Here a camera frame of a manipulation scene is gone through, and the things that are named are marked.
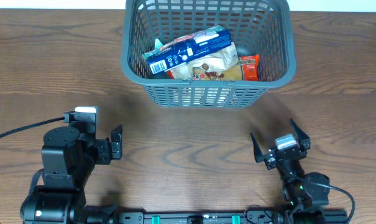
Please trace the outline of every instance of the wooden table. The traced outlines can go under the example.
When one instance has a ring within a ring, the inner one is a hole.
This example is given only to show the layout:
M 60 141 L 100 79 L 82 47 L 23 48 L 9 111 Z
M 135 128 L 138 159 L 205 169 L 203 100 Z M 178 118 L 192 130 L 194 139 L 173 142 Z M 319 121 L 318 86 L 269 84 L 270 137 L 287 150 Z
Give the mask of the wooden table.
M 256 164 L 249 136 L 311 136 L 306 172 L 355 197 L 352 223 L 376 223 L 376 14 L 292 12 L 298 70 L 287 86 L 242 110 L 166 109 L 121 72 L 124 11 L 0 10 L 0 133 L 100 109 L 98 137 L 124 125 L 124 155 L 97 166 L 90 205 L 152 211 L 244 210 L 283 202 L 276 170 Z M 0 140 L 0 222 L 20 223 L 32 174 L 53 123 Z M 329 194 L 349 211 L 348 198 Z

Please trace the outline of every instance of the green connector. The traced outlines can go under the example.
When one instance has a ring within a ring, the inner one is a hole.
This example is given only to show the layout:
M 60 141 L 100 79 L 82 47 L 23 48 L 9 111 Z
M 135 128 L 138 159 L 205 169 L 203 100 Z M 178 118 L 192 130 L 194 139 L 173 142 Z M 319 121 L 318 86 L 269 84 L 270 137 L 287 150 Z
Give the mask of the green connector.
M 240 215 L 232 216 L 232 224 L 240 224 Z
M 160 224 L 160 217 L 152 217 L 152 224 Z

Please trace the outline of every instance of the snack package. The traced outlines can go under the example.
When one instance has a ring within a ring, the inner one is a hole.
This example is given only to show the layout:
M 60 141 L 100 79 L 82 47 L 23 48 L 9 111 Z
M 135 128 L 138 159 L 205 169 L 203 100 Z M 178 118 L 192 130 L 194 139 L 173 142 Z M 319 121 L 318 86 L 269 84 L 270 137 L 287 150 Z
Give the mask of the snack package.
M 184 63 L 178 67 L 171 68 L 166 71 L 170 78 L 182 78 L 184 80 L 191 79 L 194 67 L 207 65 L 207 72 L 223 72 L 230 69 L 238 62 L 235 44 L 232 42 L 230 46 L 218 50 L 212 54 Z
M 193 68 L 193 80 L 247 80 L 258 81 L 257 67 L 259 55 L 239 57 L 238 63 L 227 71 L 209 72 L 205 63 Z
M 158 49 L 144 53 L 153 75 L 190 62 L 231 45 L 229 31 L 214 26 L 193 34 L 179 37 Z

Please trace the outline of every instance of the white wall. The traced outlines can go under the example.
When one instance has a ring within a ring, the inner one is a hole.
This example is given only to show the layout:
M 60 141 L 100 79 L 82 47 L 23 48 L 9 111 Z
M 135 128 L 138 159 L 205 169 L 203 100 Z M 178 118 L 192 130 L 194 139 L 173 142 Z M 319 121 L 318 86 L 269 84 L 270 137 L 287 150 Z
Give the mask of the white wall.
M 376 0 L 287 0 L 292 11 L 376 12 Z M 0 0 L 0 8 L 125 9 L 126 0 Z

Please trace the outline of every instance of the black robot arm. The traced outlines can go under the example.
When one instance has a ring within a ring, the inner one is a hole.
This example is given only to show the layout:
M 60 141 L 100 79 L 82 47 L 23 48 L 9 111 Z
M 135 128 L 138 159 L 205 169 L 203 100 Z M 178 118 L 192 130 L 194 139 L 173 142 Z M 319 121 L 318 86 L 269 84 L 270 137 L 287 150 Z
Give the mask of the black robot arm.
M 251 134 L 255 161 L 265 162 L 268 170 L 277 168 L 283 183 L 283 195 L 293 206 L 292 210 L 285 211 L 286 219 L 293 223 L 293 215 L 306 213 L 306 216 L 312 215 L 318 220 L 323 219 L 325 223 L 322 206 L 329 204 L 330 189 L 309 184 L 307 180 L 325 185 L 329 185 L 330 180 L 318 172 L 305 174 L 299 160 L 306 157 L 307 150 L 311 147 L 310 138 L 293 120 L 290 120 L 290 124 L 294 135 L 288 134 L 276 139 L 276 146 L 268 149 L 265 155 Z
M 68 126 L 44 135 L 39 171 L 44 185 L 36 186 L 21 207 L 24 223 L 77 223 L 86 204 L 84 187 L 96 164 L 108 165 L 122 156 L 122 126 L 111 132 L 111 140 L 96 139 L 97 113 L 65 112 Z

